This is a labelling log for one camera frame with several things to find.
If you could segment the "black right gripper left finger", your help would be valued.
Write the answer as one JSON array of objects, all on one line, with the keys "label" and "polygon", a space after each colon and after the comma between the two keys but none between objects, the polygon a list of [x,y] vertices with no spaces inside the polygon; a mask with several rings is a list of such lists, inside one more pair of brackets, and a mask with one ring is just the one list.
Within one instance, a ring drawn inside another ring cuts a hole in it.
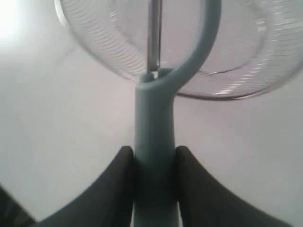
[{"label": "black right gripper left finger", "polygon": [[105,171],[80,196],[37,227],[128,227],[131,224],[134,152],[123,146]]}]

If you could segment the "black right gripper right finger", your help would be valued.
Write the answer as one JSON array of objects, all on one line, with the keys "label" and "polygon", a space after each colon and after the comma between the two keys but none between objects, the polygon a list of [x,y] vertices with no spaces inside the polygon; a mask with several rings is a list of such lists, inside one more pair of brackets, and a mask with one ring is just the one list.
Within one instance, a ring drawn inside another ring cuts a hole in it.
[{"label": "black right gripper right finger", "polygon": [[185,146],[176,148],[177,195],[185,227],[288,227],[220,184]]}]

